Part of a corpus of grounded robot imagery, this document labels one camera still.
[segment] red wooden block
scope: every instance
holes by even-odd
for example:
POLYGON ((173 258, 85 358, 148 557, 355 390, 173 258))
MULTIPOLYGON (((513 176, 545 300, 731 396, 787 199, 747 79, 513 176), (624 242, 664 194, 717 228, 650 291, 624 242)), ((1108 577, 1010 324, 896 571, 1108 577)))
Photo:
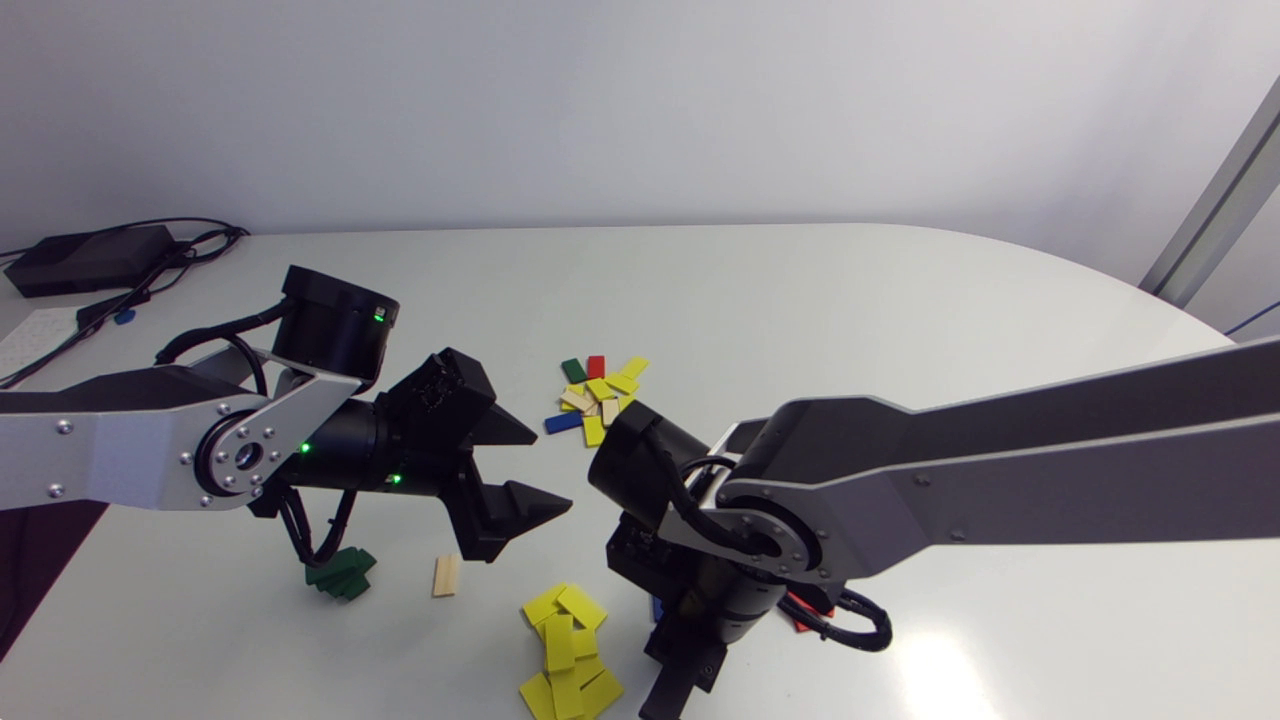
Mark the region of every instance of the red wooden block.
MULTIPOLYGON (((810 612, 820 615, 820 612, 818 612, 817 610, 814 610, 812 605, 809 605, 808 602, 800 600, 800 596, 797 596, 796 593, 788 592, 787 594, 791 596, 791 600, 799 602, 801 607, 809 610, 810 612)), ((832 607, 831 610, 827 611, 827 618, 835 618, 835 616, 836 616, 836 609, 832 607)), ((804 623, 801 623, 799 620, 792 620, 792 621, 796 624, 796 632, 797 633, 808 633, 808 632, 810 632, 813 629, 809 625, 805 625, 804 623)))

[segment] white table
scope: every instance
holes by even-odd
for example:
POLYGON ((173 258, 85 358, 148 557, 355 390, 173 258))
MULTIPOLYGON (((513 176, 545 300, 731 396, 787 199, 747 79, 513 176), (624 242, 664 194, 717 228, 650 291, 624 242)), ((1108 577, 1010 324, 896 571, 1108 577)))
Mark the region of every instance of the white table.
MULTIPOLYGON (((380 387, 452 345, 538 425, 564 357, 645 355, 639 397, 705 441, 799 396, 927 407, 1228 342, 1092 270, 922 228, 317 234, 251 238, 27 389, 147 365, 183 329, 273 304, 289 263, 403 304, 380 387)), ((15 323, 29 304, 13 297, 15 323)), ((429 597, 453 550, 434 500, 361 496, 347 541, 379 562, 349 606, 302 583, 278 521, 111 507, 0 665, 0 716, 526 717, 516 688, 540 644, 517 607, 570 580, 611 612, 602 656, 627 694, 607 716, 634 717, 657 669, 648 598, 604 566, 618 510, 586 484, 590 457, 573 433, 479 451, 489 482, 576 505, 465 565, 445 600, 429 597)), ((337 493, 307 500, 328 516, 337 493)), ((929 548, 852 585, 890 610, 888 651, 765 618, 686 717, 1274 716, 1277 570, 1265 541, 929 548)))

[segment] blue object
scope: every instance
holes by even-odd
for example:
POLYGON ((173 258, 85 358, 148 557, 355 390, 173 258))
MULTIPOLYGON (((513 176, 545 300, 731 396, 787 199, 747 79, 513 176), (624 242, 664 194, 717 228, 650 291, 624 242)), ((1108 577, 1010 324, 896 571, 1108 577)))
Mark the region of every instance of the blue object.
POLYGON ((563 433, 564 430, 582 427, 582 414, 575 410, 563 415, 552 415, 543 420, 543 425, 547 428, 548 434, 563 433))

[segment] black cable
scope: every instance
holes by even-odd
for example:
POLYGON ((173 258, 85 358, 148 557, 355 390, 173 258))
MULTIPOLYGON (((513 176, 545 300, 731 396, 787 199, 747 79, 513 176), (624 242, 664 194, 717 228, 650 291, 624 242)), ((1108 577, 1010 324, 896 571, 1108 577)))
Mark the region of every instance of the black cable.
POLYGON ((36 373, 38 373, 41 369, 45 368, 45 365, 52 363, 55 357, 58 357, 63 352, 67 352, 68 350, 70 350, 72 347, 74 347, 77 343, 79 343, 82 340, 84 340, 84 338, 92 336, 93 333, 96 333, 99 331, 99 328, 102 327, 102 323, 106 322, 108 318, 110 318, 111 315, 115 315, 116 313, 120 313, 122 310, 124 310, 125 307, 128 307, 131 304, 133 304, 134 299, 137 299, 140 295, 142 295, 143 292, 146 292, 147 287, 151 283, 154 283, 155 279, 157 277, 160 277, 161 273, 164 273, 165 270, 169 269, 169 263, 173 261, 174 258, 175 256, 170 256, 165 261, 160 263, 160 265, 156 266, 156 269, 154 269, 141 283, 138 283, 137 287, 134 287, 132 291, 122 295, 119 302, 111 305, 108 310, 105 310, 101 315, 99 315, 92 322, 86 323, 84 325, 82 325, 79 331, 77 331, 74 334, 72 334, 72 337, 64 340, 58 347, 55 347, 54 350, 51 350, 47 354, 42 355, 41 357, 33 360, 32 363, 29 363, 24 368, 22 368, 19 370, 17 370, 17 372, 10 373, 9 375, 6 375, 3 380, 0 380, 0 389, 10 389, 10 388, 13 388, 14 386, 17 386, 18 383, 20 383, 22 380, 24 380, 24 379, 29 378, 31 375, 35 375, 36 373))
POLYGON ((1225 336, 1230 336, 1230 334, 1231 334, 1231 333, 1234 333, 1235 331, 1239 331, 1239 329, 1244 328, 1244 325, 1248 325, 1248 324, 1249 324, 1249 323, 1252 323, 1253 320, 1257 320, 1258 318, 1261 318, 1262 315, 1266 315, 1267 313, 1270 313, 1270 311, 1275 310, 1276 307, 1280 307, 1280 300, 1277 300, 1277 301, 1272 302, 1271 305, 1267 305, 1267 306, 1266 306, 1266 307, 1263 307, 1262 310, 1258 310, 1257 313, 1254 313, 1254 314, 1249 315, 1249 319, 1244 320, 1244 322, 1243 322, 1243 323, 1240 323, 1239 325, 1235 325, 1234 328, 1231 328, 1231 329, 1226 331, 1226 332, 1225 332, 1225 333, 1222 333, 1222 334, 1225 334, 1225 336))
POLYGON ((782 600, 778 601, 780 610, 786 612, 787 616, 796 623, 801 623, 818 633, 818 635, 824 641, 832 639, 842 646, 867 652, 879 652, 893 642, 893 624, 888 619, 888 612, 886 612, 883 607, 872 602, 870 598, 849 588, 844 588, 840 591, 840 600, 836 601, 836 605, 855 615, 867 618, 876 626, 876 630, 870 633, 858 633, 837 628, 813 610, 809 610, 796 602, 790 593, 782 596, 782 600))
MULTIPOLYGON (((0 389, 10 389, 10 388, 15 387, 18 383, 20 383, 24 379, 29 378, 31 375, 38 373, 46 365, 49 365, 50 363, 52 363, 54 359, 56 359, 61 354, 67 352, 68 350, 70 350, 72 347, 74 347, 76 345, 78 345, 79 342, 82 342, 83 340, 86 340, 86 338, 91 337, 93 333, 96 333, 102 327, 102 323, 105 323, 109 318, 111 318, 113 315, 115 315, 118 313, 122 313, 122 311, 127 310, 128 307, 131 307, 133 305, 137 305, 138 304, 138 299, 143 297, 145 293, 150 292, 148 288, 150 288, 151 283, 154 283, 166 270, 170 270, 170 269, 174 269, 174 268, 179 268, 179 266, 182 268, 182 272, 179 272, 178 275, 172 282, 166 283, 164 287, 160 288, 161 292, 165 291, 165 290, 169 290, 170 287, 173 287, 174 284, 177 284, 177 282, 182 279, 182 277, 187 273, 187 270, 191 268, 192 264, 207 263, 210 260, 215 260, 215 259, 220 258, 223 254, 225 254, 228 250, 230 250, 230 247, 233 245, 236 245, 236 242, 239 241, 239 238, 250 234, 250 232, 247 229, 242 228, 242 227, 233 225, 233 224, 230 224, 228 222, 224 222, 224 220, 218 220, 218 219, 214 219, 214 218, 201 218, 201 217, 154 218, 154 219, 150 219, 150 220, 138 220, 136 223, 124 223, 124 224, 120 224, 120 225, 113 225, 113 227, 109 227, 109 228, 91 231, 87 234, 101 234, 101 233, 106 233, 106 232, 116 232, 116 231, 122 231, 122 229, 143 227, 143 225, 157 225, 157 224, 179 223, 179 222, 183 222, 183 223, 187 223, 187 222, 189 222, 189 223, 210 223, 210 224, 219 225, 219 229, 205 232, 205 233, 202 233, 201 236, 198 236, 196 240, 193 240, 191 242, 179 243, 178 245, 178 252, 174 252, 174 254, 169 255, 168 258, 165 258, 164 260, 161 260, 160 264, 150 274, 147 274, 147 277, 142 282, 140 282, 137 286, 134 286, 133 290, 131 290, 128 293, 120 296, 120 301, 119 302, 111 305, 108 310, 102 311, 93 320, 91 320, 91 322, 84 323, 83 325, 81 325, 81 328, 74 334, 72 334, 72 337, 69 337, 65 341, 63 341, 61 343, 59 343, 58 347, 55 347, 54 350, 51 350, 47 354, 42 355, 41 357, 33 360, 32 363, 29 363, 24 368, 20 368, 19 370, 17 370, 14 373, 10 373, 9 375, 5 375, 4 378, 0 378, 0 389), (225 242, 220 247, 218 247, 216 250, 214 250, 211 252, 206 252, 204 255, 200 255, 200 254, 197 254, 193 250, 197 245, 207 242, 210 240, 214 240, 215 237, 219 237, 219 236, 225 237, 225 242), (183 259, 183 258, 186 258, 187 261, 182 263, 182 264, 178 264, 177 261, 180 260, 180 259, 183 259)), ((18 254, 22 254, 22 252, 27 252, 28 250, 31 250, 31 247, 24 249, 24 250, 13 250, 13 251, 9 251, 9 252, 0 252, 0 258, 5 258, 5 256, 9 256, 9 255, 18 255, 18 254)))
POLYGON ((241 340, 239 336, 227 336, 223 340, 232 343, 232 347, 239 350, 241 355, 244 356, 244 361, 248 363, 250 369, 253 372, 253 388, 257 389, 257 393, 264 397, 270 395, 266 391, 266 372, 262 369, 262 359, 257 356, 257 352, 253 352, 253 348, 241 340))
POLYGON ((689 474, 690 470, 694 470, 694 469, 698 469, 698 468, 704 468, 707 465, 718 465, 721 468, 728 468, 730 470, 732 470, 733 468, 737 468, 737 462, 736 461, 730 460, 728 457, 724 457, 723 455, 707 455, 704 457, 695 457, 695 459, 690 460, 689 462, 685 462, 684 465, 681 465, 680 466, 680 477, 685 477, 685 475, 689 474))
POLYGON ((755 541, 754 538, 744 538, 726 529, 723 525, 712 520, 703 512, 703 509, 698 506, 698 501, 689 492, 685 486, 685 477, 676 468, 676 461, 672 460, 671 452, 663 445, 662 439, 654 433, 653 428, 649 428, 643 434, 645 445, 658 459, 658 462, 663 465, 663 475, 667 479, 667 495, 671 498, 672 507, 676 509, 676 514, 689 524, 698 534, 703 536, 708 542, 713 542, 721 547, 727 547, 730 550, 736 550, 745 555, 760 555, 767 550, 764 543, 755 541))
POLYGON ((298 560, 308 568, 324 568, 330 560, 333 560, 334 553, 338 552, 338 546, 342 544, 342 536, 347 532, 347 520, 351 519, 351 510, 356 505, 357 491, 346 489, 342 491, 342 498, 338 501, 338 510, 334 511, 333 519, 329 520, 329 532, 325 534, 324 542, 320 543, 320 550, 311 550, 311 525, 307 523, 307 511, 302 505, 302 496, 298 495, 297 488, 288 488, 280 496, 280 519, 284 520, 284 529, 289 536, 289 542, 293 543, 293 550, 298 556, 298 560))
POLYGON ((180 336, 169 341, 169 345, 164 346, 160 352, 156 352, 156 365, 169 365, 178 359, 179 355, 196 347, 197 345, 204 345, 209 341, 225 338, 229 336, 241 334, 255 328, 260 328, 269 323, 279 320, 293 309, 293 300, 285 297, 275 305, 236 320, 223 323, 220 325, 211 325, 207 328, 196 328, 182 333, 180 336))

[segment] white wall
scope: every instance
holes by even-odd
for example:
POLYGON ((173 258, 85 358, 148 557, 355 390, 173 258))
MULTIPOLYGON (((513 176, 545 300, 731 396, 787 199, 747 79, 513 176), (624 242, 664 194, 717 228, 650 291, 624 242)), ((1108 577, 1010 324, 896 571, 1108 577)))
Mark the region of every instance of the white wall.
POLYGON ((1137 282, 1280 73, 1274 0, 10 0, 0 245, 887 220, 1137 282))

